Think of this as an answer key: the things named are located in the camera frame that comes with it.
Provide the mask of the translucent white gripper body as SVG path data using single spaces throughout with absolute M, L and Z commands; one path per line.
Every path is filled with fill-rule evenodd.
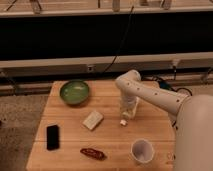
M 126 92 L 121 92 L 120 106 L 122 109 L 133 109 L 136 106 L 137 98 Z

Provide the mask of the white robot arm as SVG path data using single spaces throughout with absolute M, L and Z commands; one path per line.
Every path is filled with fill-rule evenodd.
M 176 122 L 173 171 L 213 171 L 213 96 L 188 96 L 141 82 L 138 71 L 116 78 L 121 102 L 135 107 L 141 98 L 172 116 Z

